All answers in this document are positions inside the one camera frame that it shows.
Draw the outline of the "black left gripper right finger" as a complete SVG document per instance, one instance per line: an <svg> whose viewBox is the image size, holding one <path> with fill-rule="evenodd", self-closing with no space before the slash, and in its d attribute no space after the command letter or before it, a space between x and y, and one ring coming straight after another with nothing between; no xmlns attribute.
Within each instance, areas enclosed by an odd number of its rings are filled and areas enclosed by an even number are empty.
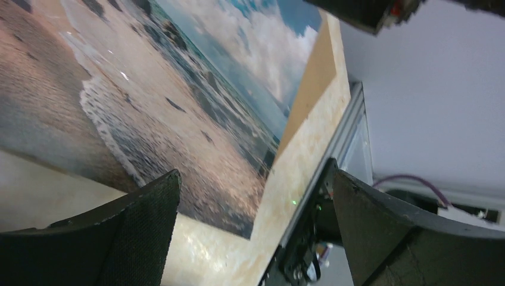
<svg viewBox="0 0 505 286"><path fill-rule="evenodd" d="M345 171L333 203L355 285L503 285L504 232L427 212Z"/></svg>

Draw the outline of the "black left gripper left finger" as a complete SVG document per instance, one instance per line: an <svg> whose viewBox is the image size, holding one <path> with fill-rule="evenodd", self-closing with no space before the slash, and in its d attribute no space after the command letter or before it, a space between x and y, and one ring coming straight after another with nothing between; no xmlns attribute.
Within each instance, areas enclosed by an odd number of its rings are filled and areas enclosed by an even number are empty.
<svg viewBox="0 0 505 286"><path fill-rule="evenodd" d="M44 229L1 234L2 285L160 285L181 178L171 170Z"/></svg>

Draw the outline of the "beach landscape photo print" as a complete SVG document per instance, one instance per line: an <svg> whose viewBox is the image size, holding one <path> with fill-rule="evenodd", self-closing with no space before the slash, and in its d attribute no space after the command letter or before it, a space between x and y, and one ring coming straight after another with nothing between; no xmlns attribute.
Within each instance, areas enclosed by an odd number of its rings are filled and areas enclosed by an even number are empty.
<svg viewBox="0 0 505 286"><path fill-rule="evenodd" d="M322 17L305 1L2 1L1 147L249 239Z"/></svg>

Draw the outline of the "brown cardboard backing board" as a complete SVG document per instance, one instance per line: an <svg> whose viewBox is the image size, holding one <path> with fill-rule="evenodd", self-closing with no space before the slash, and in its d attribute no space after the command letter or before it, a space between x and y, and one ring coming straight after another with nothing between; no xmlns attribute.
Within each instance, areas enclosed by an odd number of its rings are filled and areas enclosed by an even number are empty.
<svg viewBox="0 0 505 286"><path fill-rule="evenodd" d="M319 13L322 16L322 23L313 50L308 58L274 161L278 161L281 157L303 121L305 121L336 75L328 15L322 10Z"/></svg>

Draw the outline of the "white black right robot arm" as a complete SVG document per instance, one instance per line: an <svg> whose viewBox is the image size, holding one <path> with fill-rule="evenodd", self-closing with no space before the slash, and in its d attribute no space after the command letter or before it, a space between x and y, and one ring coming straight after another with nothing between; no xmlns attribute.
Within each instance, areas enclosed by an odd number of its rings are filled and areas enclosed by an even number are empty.
<svg viewBox="0 0 505 286"><path fill-rule="evenodd" d="M308 0L307 3L339 20L377 35L384 27L399 26L410 20L425 3L423 0ZM469 11L482 11L504 17L503 0L452 0Z"/></svg>

